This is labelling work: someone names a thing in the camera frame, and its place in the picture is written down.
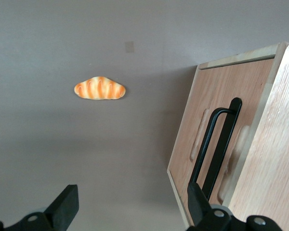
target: toy bread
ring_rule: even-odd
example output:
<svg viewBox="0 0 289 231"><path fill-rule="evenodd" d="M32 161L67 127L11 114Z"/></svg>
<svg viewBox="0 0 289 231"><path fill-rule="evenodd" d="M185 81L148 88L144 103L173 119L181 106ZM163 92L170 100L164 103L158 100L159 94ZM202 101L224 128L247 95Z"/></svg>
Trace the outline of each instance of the toy bread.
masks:
<svg viewBox="0 0 289 231"><path fill-rule="evenodd" d="M106 77L93 77L74 87L81 98L91 100L116 100L124 96L125 87Z"/></svg>

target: wooden box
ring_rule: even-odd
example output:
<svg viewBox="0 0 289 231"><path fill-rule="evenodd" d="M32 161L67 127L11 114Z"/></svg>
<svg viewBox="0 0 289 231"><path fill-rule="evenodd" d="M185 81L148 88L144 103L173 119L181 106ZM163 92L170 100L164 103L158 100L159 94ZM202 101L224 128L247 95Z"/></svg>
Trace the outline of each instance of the wooden box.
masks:
<svg viewBox="0 0 289 231"><path fill-rule="evenodd" d="M273 219L289 230L289 43L201 64L197 67L168 175L186 226L187 186L209 117L242 99L232 138L210 204L235 217ZM197 183L202 187L225 115L218 119Z"/></svg>

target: metal handle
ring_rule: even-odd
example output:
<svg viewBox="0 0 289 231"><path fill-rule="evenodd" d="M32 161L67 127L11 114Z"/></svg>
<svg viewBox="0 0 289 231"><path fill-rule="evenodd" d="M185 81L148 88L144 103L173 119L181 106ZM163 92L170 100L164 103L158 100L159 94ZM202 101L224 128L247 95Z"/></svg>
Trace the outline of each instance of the metal handle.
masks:
<svg viewBox="0 0 289 231"><path fill-rule="evenodd" d="M215 152L214 152L205 182L202 187L202 191L204 192L208 200L211 196L218 173L221 169L223 159L224 159L233 129L236 125L236 121L237 121L239 112L241 110L241 107L242 107L242 100L240 98L234 98L230 103L229 109L222 108L222 107L217 108L213 111L209 119L207 130L205 132L205 135L204 135L204 138L203 138L203 141L202 141L202 144L201 144L201 147L200 147L197 159L196 159L194 170L193 170L190 182L189 182L189 183L193 183L193 182L196 183L200 170L201 170L204 157L206 155L206 152L207 152L207 149L208 149L208 146L209 146L209 143L210 143L213 131L214 131L216 121L222 113L227 113L227 116L223 125L223 129L221 131L219 140L217 142Z"/></svg>

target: gray surface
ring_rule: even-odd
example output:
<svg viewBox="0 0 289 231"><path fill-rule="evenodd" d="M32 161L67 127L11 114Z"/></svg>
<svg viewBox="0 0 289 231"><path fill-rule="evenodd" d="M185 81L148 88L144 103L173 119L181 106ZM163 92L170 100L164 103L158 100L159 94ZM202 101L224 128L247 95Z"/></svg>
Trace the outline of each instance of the gray surface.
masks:
<svg viewBox="0 0 289 231"><path fill-rule="evenodd" d="M184 230L166 165L195 65L283 40L289 0L0 0L0 219L76 183L69 230ZM99 75L126 96L74 94Z"/></svg>

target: screw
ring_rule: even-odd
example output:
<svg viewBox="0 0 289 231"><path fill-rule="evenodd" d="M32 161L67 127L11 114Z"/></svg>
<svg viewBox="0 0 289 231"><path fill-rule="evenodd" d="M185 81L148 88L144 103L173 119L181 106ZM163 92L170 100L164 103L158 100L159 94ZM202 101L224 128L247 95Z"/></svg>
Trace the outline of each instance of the screw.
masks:
<svg viewBox="0 0 289 231"><path fill-rule="evenodd" d="M30 217L28 218L28 221L31 222L31 221L36 220L37 218L38 218L38 216L35 216L35 215L30 216Z"/></svg>
<svg viewBox="0 0 289 231"><path fill-rule="evenodd" d="M265 225L265 220L263 220L262 218L255 218L254 219L255 223L258 225Z"/></svg>
<svg viewBox="0 0 289 231"><path fill-rule="evenodd" d="M225 216L225 214L221 210L215 210L214 211L215 216L222 218Z"/></svg>

